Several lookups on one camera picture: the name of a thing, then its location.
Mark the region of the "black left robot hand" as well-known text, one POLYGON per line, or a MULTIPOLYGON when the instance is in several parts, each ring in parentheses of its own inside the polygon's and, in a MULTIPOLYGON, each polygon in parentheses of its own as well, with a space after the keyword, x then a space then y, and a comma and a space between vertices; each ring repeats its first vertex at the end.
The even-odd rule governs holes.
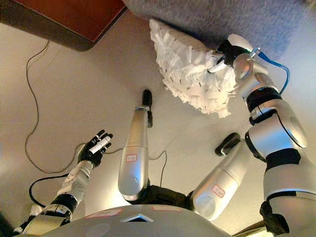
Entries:
POLYGON ((105 130, 99 131, 88 143, 84 145, 78 155, 78 163, 89 161, 93 167, 98 167, 107 149, 111 146, 113 134, 105 130))

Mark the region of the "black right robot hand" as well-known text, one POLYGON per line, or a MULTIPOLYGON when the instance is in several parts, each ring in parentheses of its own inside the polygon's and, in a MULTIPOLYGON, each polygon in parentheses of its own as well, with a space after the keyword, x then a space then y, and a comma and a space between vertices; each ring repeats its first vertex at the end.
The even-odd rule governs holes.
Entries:
POLYGON ((243 53, 251 53, 253 46, 249 41, 243 37, 230 34, 226 40, 224 40, 220 46, 216 49, 216 55, 219 59, 216 60, 214 66, 207 69, 209 73, 215 73, 224 69, 226 66, 232 66, 234 60, 243 53))

